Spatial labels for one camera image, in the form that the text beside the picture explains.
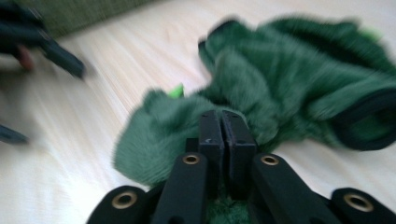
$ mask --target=wooden surface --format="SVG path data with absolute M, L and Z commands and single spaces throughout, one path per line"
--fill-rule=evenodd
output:
M 84 81 L 37 52 L 30 74 L 1 57 L 0 122 L 31 141 L 0 143 L 0 223 L 84 223 L 107 192 L 136 185 L 111 162 L 145 92 L 183 83 L 190 93 L 208 83 L 197 43 L 222 18 L 238 15 L 254 26 L 295 12 L 359 19 L 383 34 L 395 58 L 393 0 L 160 1 L 61 40 L 88 65 Z M 353 187 L 396 211 L 395 149 L 356 152 L 304 141 L 285 143 L 276 154 L 326 197 Z

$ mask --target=black clamp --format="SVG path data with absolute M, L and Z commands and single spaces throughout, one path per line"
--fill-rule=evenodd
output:
M 248 202 L 252 223 L 396 223 L 396 215 L 365 192 L 337 189 L 326 199 L 281 157 L 257 154 L 237 114 L 222 112 L 221 124 L 215 111 L 204 113 L 199 138 L 188 139 L 187 152 L 176 159 L 165 183 L 147 193 L 113 189 L 88 223 L 206 223 L 207 199 L 218 198 L 223 186 L 234 200 Z
M 40 14 L 34 9 L 0 4 L 0 40 L 0 52 L 15 54 L 18 45 L 40 47 L 50 61 L 74 77 L 83 76 L 84 64 L 50 37 Z

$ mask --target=wood grain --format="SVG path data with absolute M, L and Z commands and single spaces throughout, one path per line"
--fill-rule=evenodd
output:
M 207 84 L 197 43 L 225 17 L 255 26 L 290 13 L 359 19 L 382 32 L 395 58 L 392 0 L 159 1 L 60 41 L 88 65 L 84 81 L 38 52 L 29 74 L 1 57 L 0 121 L 30 144 L 0 143 L 0 223 L 84 223 L 107 192 L 138 186 L 113 169 L 112 154 L 145 92 L 183 83 L 191 93 Z M 285 143 L 276 154 L 326 197 L 353 187 L 396 211 L 395 152 L 396 146 L 357 152 L 304 141 Z

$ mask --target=light wood table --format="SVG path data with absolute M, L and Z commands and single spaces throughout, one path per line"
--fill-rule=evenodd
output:
M 120 132 L 147 90 L 183 83 L 189 94 L 210 81 L 197 43 L 221 19 L 254 26 L 288 13 L 360 19 L 382 32 L 396 55 L 393 0 L 171 0 L 146 5 L 60 40 L 88 65 L 85 81 L 34 54 L 22 74 L 1 57 L 0 122 L 31 138 L 0 143 L 0 223 L 84 223 L 110 190 L 135 185 L 112 167 Z M 319 143 L 285 143 L 286 159 L 315 191 L 329 197 L 353 187 L 396 211 L 396 146 L 357 152 Z

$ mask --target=green plush toy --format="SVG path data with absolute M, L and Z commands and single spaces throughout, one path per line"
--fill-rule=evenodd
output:
M 330 147 L 375 150 L 396 139 L 396 68 L 349 21 L 303 18 L 251 30 L 226 21 L 199 44 L 213 76 L 191 96 L 151 91 L 121 137 L 114 165 L 145 185 L 164 181 L 207 110 L 245 116 L 262 151 L 312 138 Z M 249 223 L 246 205 L 211 202 L 209 223 Z

